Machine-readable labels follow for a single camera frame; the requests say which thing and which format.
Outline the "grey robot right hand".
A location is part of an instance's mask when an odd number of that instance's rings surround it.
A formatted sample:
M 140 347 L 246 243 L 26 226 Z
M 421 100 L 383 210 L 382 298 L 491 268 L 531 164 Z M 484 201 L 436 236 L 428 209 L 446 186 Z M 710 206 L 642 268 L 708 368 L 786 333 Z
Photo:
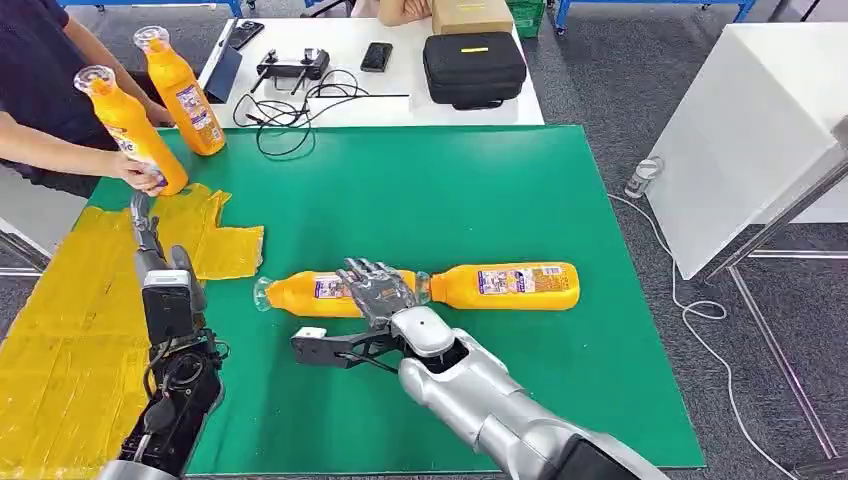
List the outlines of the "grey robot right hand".
M 393 267 L 366 258 L 345 258 L 344 263 L 336 275 L 371 330 L 384 329 L 396 313 L 419 304 L 415 291 Z

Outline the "person's left hand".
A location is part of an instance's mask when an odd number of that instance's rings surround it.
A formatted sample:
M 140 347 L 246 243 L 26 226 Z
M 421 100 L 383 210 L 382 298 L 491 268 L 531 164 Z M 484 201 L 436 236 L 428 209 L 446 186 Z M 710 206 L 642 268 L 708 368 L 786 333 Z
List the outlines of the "person's left hand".
M 171 128 L 175 126 L 175 122 L 170 112 L 162 105 L 155 101 L 147 101 L 144 103 L 144 109 L 148 120 L 156 127 Z

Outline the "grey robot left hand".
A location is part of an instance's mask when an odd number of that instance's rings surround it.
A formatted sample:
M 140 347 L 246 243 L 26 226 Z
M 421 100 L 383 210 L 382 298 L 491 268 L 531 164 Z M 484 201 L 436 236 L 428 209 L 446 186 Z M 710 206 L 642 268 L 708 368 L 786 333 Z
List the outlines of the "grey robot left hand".
M 190 280 L 190 304 L 193 314 L 203 314 L 206 296 L 195 274 L 187 250 L 181 245 L 171 248 L 171 261 L 166 259 L 165 250 L 158 235 L 159 217 L 151 213 L 151 198 L 140 191 L 134 191 L 130 200 L 132 234 L 137 243 L 134 265 L 140 283 L 152 270 L 176 269 L 188 272 Z

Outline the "person's right hand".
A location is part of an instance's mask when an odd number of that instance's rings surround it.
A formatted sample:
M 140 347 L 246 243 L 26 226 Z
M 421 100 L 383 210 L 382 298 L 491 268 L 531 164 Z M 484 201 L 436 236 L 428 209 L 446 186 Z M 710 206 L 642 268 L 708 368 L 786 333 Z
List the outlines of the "person's right hand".
M 120 152 L 109 152 L 106 166 L 111 178 L 123 180 L 129 186 L 148 196 L 158 196 L 165 187 L 165 178 L 144 162 L 133 160 Z

